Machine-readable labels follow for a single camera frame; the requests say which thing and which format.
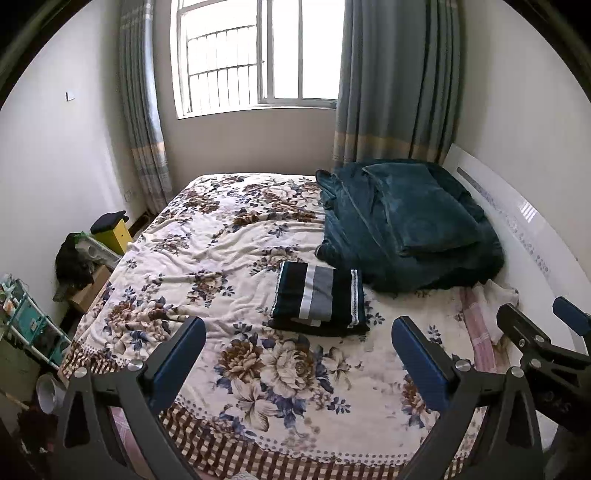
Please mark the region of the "teal storage rack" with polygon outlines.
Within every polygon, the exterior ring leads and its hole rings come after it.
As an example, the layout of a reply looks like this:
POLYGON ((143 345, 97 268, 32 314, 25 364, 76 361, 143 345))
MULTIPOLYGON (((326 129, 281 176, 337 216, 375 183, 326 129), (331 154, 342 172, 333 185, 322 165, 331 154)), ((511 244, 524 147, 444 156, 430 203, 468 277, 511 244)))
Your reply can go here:
POLYGON ((71 340, 37 305, 24 283, 1 278, 1 339, 58 370, 71 340))

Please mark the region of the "left grey curtain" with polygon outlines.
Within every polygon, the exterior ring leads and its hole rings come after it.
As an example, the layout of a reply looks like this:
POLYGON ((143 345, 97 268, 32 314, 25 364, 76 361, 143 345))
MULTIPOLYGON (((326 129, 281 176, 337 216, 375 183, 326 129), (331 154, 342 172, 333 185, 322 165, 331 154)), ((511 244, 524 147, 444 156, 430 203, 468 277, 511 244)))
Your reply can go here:
POLYGON ((123 1, 119 15, 119 78, 131 154, 148 211, 173 196, 157 104, 152 1, 123 1))

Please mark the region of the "striped navy grey sweater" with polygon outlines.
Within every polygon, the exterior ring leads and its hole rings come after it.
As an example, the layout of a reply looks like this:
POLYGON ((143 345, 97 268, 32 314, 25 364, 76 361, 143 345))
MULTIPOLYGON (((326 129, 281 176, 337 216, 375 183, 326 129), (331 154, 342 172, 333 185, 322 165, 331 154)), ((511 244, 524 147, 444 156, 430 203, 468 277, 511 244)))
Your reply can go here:
POLYGON ((284 261, 269 326, 322 337, 367 334, 361 273, 284 261))

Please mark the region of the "white cup on floor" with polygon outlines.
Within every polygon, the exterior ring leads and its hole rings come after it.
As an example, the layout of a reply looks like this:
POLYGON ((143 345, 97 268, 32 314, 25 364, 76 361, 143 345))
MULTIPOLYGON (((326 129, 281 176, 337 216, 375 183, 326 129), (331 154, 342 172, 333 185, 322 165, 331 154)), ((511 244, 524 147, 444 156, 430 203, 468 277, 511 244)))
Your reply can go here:
POLYGON ((56 414, 63 405, 66 390, 51 374, 41 375, 36 382, 39 407, 45 414, 56 414))

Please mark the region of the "yellow box with black hat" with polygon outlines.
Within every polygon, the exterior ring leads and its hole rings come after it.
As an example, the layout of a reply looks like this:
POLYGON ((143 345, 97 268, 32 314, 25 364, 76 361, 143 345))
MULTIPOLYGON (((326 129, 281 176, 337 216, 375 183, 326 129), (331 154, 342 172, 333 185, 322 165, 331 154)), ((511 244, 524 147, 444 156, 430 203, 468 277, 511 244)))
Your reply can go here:
POLYGON ((128 244, 132 242, 125 225, 127 220, 125 211, 105 213, 93 223, 90 233, 94 239, 116 254, 124 255, 128 244))

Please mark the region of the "grey curtain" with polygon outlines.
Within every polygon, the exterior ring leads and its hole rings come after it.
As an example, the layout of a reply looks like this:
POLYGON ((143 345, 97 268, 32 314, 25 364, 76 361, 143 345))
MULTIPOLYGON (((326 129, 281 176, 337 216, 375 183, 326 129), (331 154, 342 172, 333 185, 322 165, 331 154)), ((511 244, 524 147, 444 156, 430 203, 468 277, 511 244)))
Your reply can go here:
POLYGON ((346 2, 335 167, 442 163, 458 118, 461 41, 456 1, 346 2))
POLYGON ((157 104, 152 1, 123 1, 119 15, 119 78, 131 154, 148 211, 173 196, 157 104))

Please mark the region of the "dark teal fleece blanket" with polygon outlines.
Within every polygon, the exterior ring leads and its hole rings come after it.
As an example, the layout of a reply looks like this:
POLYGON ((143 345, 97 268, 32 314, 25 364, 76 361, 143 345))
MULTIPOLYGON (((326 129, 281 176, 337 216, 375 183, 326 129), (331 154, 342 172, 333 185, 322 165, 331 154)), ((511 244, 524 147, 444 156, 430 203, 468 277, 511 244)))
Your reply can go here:
POLYGON ((325 210, 318 259, 360 271, 391 294, 472 287, 497 276, 501 242, 484 210, 443 167, 410 159, 319 170, 325 210))

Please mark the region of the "white glossy headboard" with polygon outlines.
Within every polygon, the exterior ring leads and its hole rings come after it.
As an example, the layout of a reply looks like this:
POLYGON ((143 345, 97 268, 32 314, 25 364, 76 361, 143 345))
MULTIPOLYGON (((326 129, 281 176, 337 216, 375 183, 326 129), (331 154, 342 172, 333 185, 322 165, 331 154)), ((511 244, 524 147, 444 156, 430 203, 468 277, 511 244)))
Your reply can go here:
POLYGON ((590 311, 590 280, 562 238, 525 197, 459 146, 450 148, 444 168, 481 206, 501 241, 505 265, 496 282, 518 290, 520 310, 553 344, 585 353, 584 340, 552 309, 563 296, 590 311))

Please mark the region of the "right grey curtain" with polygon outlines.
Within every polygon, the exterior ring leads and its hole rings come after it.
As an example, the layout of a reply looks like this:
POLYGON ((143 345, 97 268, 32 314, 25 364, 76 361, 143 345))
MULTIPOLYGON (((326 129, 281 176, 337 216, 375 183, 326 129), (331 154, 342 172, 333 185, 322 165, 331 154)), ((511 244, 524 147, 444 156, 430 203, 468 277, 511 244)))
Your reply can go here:
POLYGON ((456 1, 346 2, 335 167, 442 163, 458 118, 461 41, 456 1))

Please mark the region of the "cardboard box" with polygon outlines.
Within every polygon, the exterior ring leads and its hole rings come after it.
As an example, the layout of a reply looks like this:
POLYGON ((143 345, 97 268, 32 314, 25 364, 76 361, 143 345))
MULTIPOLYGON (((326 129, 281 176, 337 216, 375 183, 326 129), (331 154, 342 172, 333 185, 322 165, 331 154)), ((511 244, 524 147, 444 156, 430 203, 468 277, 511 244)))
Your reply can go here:
POLYGON ((111 276, 110 270, 100 265, 93 273, 93 282, 80 291, 76 291, 68 299, 69 304, 81 313, 86 313, 97 298, 101 289, 111 276))

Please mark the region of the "black bag on clutter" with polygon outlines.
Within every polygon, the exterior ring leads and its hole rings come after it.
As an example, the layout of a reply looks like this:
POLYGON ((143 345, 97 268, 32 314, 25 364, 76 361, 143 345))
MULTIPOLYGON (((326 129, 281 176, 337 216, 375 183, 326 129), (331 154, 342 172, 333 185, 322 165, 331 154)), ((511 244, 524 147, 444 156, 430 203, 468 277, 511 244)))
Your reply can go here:
POLYGON ((93 284, 92 266, 76 249, 78 235, 69 233, 55 258, 55 274, 60 286, 82 290, 93 284))

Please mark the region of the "window with bars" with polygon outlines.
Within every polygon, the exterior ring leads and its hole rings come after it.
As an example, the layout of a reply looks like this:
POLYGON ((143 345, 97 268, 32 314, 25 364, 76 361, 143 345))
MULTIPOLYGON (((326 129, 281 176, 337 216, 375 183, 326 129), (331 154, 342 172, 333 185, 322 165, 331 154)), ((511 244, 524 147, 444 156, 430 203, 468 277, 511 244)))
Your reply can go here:
POLYGON ((177 118, 335 108, 344 2, 173 1, 170 6, 177 118))

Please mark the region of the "pink striped bed sheet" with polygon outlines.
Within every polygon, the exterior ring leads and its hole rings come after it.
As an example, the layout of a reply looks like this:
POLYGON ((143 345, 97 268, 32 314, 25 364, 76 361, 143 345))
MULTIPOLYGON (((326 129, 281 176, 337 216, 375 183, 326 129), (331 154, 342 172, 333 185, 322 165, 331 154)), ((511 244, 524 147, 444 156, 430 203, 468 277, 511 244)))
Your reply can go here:
POLYGON ((460 298, 462 317, 473 347, 474 365, 480 372, 497 373, 497 354, 473 290, 462 288, 460 298))

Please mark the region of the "grey white appliance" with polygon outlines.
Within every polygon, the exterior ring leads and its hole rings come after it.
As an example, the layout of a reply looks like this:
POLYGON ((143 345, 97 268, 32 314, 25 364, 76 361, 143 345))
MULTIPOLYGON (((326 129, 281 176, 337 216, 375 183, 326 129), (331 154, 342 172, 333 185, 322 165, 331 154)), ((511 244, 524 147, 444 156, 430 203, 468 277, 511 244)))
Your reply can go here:
POLYGON ((121 260, 119 254, 85 233, 76 236, 75 248, 85 260, 103 265, 110 270, 114 270, 121 260))

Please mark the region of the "floral cream bed blanket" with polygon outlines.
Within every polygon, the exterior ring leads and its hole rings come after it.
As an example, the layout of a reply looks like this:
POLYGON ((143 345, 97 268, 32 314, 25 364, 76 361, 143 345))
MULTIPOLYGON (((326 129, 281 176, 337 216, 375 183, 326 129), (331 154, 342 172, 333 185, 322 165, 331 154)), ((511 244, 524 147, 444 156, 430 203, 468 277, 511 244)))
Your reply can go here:
MULTIPOLYGON (((205 175, 132 243, 82 317, 59 374, 108 373, 144 360, 190 316, 207 341, 161 422, 204 477, 393 479, 435 425, 391 343, 411 317, 474 362, 460 290, 365 293, 369 331, 322 338, 270 329, 284 261, 315 264, 324 237, 310 176, 205 175)), ((517 292, 472 289, 493 347, 495 313, 517 292)))

